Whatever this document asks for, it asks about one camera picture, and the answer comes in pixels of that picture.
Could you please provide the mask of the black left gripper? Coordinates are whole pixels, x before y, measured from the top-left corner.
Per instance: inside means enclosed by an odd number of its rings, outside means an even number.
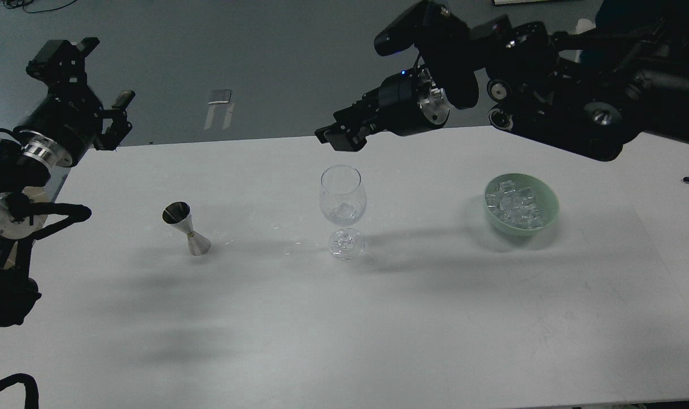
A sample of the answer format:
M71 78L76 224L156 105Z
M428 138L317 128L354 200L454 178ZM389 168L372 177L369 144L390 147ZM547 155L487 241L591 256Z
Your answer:
M88 85L85 60L100 44L99 38L77 43L49 40L28 62L26 73L48 88L44 99L14 128L22 145L20 156L44 168L73 168L97 140L98 151L114 151L133 129L128 106L133 90L119 93L111 108ZM101 133L103 120L110 120Z

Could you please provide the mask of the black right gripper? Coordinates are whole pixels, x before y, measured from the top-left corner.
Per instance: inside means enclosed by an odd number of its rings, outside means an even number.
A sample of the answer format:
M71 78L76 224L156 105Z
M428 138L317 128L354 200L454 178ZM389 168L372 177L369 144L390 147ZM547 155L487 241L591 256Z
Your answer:
M409 136L443 128L450 116L445 94L427 68L409 68L387 77L347 108L333 114L334 124L315 130L320 143L335 151L357 152L366 138L388 131Z

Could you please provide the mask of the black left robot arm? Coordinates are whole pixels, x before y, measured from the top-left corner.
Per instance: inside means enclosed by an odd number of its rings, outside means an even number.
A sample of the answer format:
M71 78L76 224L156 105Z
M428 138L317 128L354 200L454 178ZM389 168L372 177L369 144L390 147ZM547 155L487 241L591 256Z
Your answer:
M43 188L53 169L73 168L90 148L116 150L132 130L134 91L105 108L88 85L85 61L99 42L46 42L26 72L47 95L15 128L0 128L0 328L23 324L41 297L30 277L34 243L91 217L86 206L38 202L24 190Z

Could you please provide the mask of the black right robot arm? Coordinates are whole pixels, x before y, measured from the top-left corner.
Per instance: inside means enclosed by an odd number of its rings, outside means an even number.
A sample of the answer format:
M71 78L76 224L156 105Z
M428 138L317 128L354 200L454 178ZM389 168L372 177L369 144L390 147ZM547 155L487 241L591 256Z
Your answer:
M373 44L381 56L419 55L315 131L336 151L360 151L381 131L443 128L451 109L476 106L479 70L500 131L597 161L643 132L689 144L689 1L604 1L579 34L506 15L469 27L443 3L420 1Z

